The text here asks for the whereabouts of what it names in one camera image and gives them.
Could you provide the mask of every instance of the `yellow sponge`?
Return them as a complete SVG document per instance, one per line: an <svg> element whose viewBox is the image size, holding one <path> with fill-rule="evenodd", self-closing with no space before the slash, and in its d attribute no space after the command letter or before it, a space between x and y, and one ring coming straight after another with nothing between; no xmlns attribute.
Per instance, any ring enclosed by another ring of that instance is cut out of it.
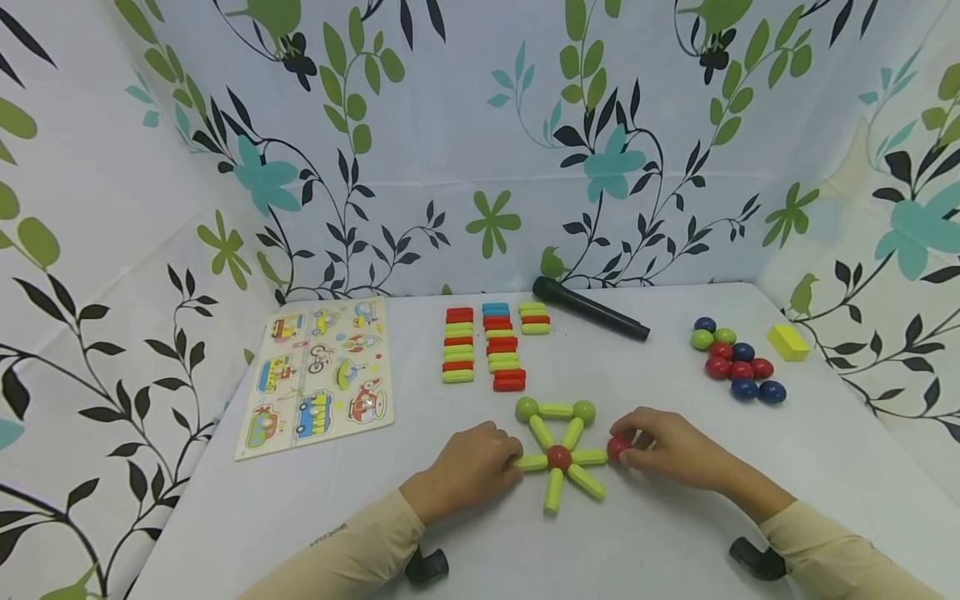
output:
<svg viewBox="0 0 960 600"><path fill-rule="evenodd" d="M767 339L773 345L780 358L786 361L804 360L810 353L810 346L806 344L800 333L793 325L774 325L767 332Z"/></svg>

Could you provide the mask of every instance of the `person's left hand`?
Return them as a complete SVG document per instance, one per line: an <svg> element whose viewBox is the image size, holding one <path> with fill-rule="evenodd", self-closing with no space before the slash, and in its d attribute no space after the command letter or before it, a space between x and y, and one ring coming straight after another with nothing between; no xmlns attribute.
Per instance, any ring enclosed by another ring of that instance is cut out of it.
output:
<svg viewBox="0 0 960 600"><path fill-rule="evenodd" d="M453 434L433 466L408 479L400 493L429 526L506 492L523 476L510 465L522 455L520 441L488 420Z"/></svg>

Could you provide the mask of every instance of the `black microphone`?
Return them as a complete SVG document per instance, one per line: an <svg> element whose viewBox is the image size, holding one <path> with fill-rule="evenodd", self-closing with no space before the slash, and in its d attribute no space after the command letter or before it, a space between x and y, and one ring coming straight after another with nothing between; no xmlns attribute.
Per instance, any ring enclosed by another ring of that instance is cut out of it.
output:
<svg viewBox="0 0 960 600"><path fill-rule="evenodd" d="M647 336L650 335L650 329L639 322L626 315L621 315L603 304L571 292L548 277L540 276L534 281L534 296L544 302L568 308L589 321L607 329L612 329L617 333L622 333L633 340L646 342Z"/></svg>

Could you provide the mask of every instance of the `tabletop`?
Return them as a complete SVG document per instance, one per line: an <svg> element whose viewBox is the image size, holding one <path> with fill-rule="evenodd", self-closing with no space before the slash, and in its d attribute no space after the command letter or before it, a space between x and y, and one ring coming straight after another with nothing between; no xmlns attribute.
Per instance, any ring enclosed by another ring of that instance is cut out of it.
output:
<svg viewBox="0 0 960 600"><path fill-rule="evenodd" d="M776 306L745 283L592 290L584 294L652 329L631 341L550 307L553 331L519 336L527 371L522 394L492 391L476 326L472 383L440 379L444 310L529 293L388 300L396 422L390 427L233 461L252 372L241 382L131 598L233 598L261 575L366 504L429 466L450 434L494 420L539 452L514 417L523 395L572 404L589 399L596 422L578 448L604 447L614 420L642 404L683 414L718 443L798 497L863 535L946 595L960 594L960 509L873 418L858 397L811 354L784 363L766 341L782 323ZM693 322L711 316L776 367L786 386L778 407L740 403L703 372L688 344ZM559 438L565 423L551 424ZM597 502L564 482L556 517L543 514L545 472L527 474L501 501L427 532L450 574L417 590L398 578L377 597L422 598L792 598L787 581L752 579L727 555L747 536L765 547L733 504L653 476L602 466Z"/></svg>

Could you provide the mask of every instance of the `beige sleeve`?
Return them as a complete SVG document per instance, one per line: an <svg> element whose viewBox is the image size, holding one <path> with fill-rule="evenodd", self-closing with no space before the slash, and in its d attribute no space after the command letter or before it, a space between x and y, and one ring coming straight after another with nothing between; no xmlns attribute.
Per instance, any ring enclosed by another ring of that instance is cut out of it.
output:
<svg viewBox="0 0 960 600"><path fill-rule="evenodd" d="M941 598L868 540L797 501L760 525L790 575L814 598Z"/></svg>
<svg viewBox="0 0 960 600"><path fill-rule="evenodd" d="M262 577L240 600L363 597L406 567L423 529L394 490Z"/></svg>

